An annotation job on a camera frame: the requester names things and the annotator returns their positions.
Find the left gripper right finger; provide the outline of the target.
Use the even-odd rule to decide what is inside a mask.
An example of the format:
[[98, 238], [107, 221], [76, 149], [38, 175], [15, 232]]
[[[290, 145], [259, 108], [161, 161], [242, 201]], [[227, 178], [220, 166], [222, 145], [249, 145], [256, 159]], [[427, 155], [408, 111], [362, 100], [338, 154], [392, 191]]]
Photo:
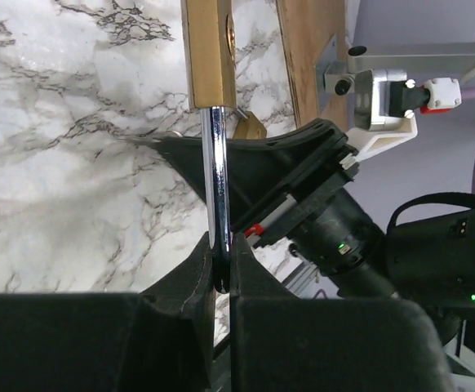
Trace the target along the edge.
[[452, 391], [437, 332], [415, 303], [300, 299], [233, 237], [231, 385], [235, 391]]

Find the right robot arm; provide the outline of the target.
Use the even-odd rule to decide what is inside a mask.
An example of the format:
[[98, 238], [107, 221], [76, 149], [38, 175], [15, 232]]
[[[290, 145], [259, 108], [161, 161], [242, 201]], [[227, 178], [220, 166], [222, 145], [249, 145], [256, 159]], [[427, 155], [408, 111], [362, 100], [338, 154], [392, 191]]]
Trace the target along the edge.
[[358, 151], [324, 119], [229, 141], [228, 196], [201, 139], [151, 146], [210, 212], [195, 253], [230, 295], [215, 361], [232, 390], [453, 390], [443, 347], [475, 320], [475, 194], [415, 198], [457, 212], [381, 229], [345, 189]]

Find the large brass padlock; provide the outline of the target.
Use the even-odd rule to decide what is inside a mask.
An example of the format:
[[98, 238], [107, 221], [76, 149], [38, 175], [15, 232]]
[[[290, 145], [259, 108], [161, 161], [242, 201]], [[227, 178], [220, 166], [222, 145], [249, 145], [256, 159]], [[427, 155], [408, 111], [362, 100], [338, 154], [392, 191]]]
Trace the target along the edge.
[[260, 140], [267, 137], [266, 127], [251, 111], [238, 107], [235, 113], [239, 119], [233, 133], [234, 139]]

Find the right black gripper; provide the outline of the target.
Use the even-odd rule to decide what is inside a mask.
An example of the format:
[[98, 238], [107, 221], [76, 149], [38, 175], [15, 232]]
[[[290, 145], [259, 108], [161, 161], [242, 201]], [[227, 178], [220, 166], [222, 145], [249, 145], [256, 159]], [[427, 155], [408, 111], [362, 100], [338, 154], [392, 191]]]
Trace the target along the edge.
[[[151, 149], [206, 199], [202, 139], [164, 136]], [[294, 236], [306, 219], [323, 212], [329, 200], [358, 173], [344, 168], [353, 154], [347, 136], [330, 120], [314, 119], [280, 136], [228, 140], [230, 223], [234, 233], [254, 234], [254, 247]]]

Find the small brass long-shackle padlock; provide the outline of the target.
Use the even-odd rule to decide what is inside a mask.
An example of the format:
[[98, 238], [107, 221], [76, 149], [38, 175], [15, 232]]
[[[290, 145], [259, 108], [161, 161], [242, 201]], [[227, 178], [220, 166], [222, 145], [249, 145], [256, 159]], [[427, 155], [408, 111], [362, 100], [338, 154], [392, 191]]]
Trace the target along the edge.
[[230, 1], [181, 3], [189, 106], [199, 111], [214, 287], [230, 286], [232, 234], [226, 109], [237, 107], [235, 28]]

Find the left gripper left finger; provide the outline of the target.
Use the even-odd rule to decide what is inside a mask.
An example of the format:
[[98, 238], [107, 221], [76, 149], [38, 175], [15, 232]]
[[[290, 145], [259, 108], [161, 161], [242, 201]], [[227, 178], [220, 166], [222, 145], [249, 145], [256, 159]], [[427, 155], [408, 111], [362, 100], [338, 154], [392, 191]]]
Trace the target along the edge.
[[204, 391], [215, 293], [202, 238], [143, 292], [0, 294], [0, 391]]

